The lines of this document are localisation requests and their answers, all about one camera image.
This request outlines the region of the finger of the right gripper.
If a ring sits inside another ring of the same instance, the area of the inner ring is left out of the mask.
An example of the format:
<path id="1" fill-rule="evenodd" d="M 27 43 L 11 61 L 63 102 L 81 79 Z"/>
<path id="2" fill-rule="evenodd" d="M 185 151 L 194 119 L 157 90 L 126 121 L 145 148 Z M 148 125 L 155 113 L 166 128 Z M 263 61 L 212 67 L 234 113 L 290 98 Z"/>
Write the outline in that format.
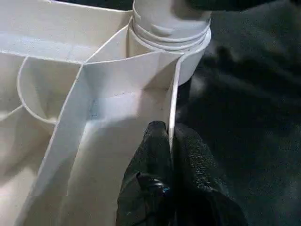
<path id="1" fill-rule="evenodd" d="M 189 6 L 206 11 L 243 11 L 267 3 L 266 0 L 187 0 Z"/>

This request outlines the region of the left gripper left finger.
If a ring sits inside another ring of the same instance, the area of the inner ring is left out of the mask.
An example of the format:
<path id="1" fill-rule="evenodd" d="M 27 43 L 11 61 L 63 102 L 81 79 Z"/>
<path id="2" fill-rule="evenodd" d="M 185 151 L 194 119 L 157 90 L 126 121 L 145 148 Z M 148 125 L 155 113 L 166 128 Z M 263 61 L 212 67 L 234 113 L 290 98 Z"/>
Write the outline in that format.
<path id="1" fill-rule="evenodd" d="M 166 124 L 152 121 L 124 173 L 117 226 L 169 226 L 174 217 L 173 169 Z"/>

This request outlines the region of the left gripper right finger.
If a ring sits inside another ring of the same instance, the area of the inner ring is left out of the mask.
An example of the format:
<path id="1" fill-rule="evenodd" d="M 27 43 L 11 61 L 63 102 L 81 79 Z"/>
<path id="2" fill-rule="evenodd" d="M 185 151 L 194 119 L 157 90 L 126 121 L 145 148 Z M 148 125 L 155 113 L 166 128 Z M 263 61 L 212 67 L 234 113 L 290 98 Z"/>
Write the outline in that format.
<path id="1" fill-rule="evenodd" d="M 209 146 L 192 128 L 174 128 L 174 180 L 179 226 L 246 226 L 240 205 Z"/>

